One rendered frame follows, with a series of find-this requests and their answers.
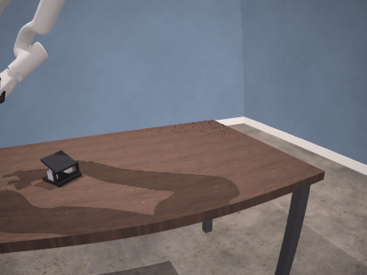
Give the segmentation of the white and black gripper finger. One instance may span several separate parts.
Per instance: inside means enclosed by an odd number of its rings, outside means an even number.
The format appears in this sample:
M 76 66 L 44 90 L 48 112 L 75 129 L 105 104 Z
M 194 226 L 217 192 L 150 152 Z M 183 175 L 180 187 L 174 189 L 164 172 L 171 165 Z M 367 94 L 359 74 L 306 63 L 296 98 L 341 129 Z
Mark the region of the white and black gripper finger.
M 5 99 L 5 91 L 2 92 L 1 96 L 0 96 L 0 104 L 4 102 Z

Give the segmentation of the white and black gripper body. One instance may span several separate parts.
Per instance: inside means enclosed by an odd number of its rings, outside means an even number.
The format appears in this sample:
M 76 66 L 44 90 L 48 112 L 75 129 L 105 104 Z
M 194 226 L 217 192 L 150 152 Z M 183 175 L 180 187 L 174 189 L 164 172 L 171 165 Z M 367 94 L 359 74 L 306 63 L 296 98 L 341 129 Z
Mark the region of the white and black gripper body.
M 13 78 L 8 68 L 0 73 L 0 96 L 3 91 L 5 91 L 5 98 L 13 91 L 17 85 L 17 81 Z

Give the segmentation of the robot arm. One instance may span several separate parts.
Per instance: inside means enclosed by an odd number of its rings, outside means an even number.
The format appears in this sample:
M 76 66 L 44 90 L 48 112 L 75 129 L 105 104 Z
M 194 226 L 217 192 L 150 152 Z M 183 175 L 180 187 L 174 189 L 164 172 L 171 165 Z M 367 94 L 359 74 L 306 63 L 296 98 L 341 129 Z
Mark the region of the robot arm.
M 33 20 L 20 29 L 14 45 L 16 60 L 8 66 L 16 81 L 21 82 L 48 58 L 39 42 L 31 43 L 36 34 L 47 35 L 53 29 L 64 3 L 65 0 L 41 0 Z

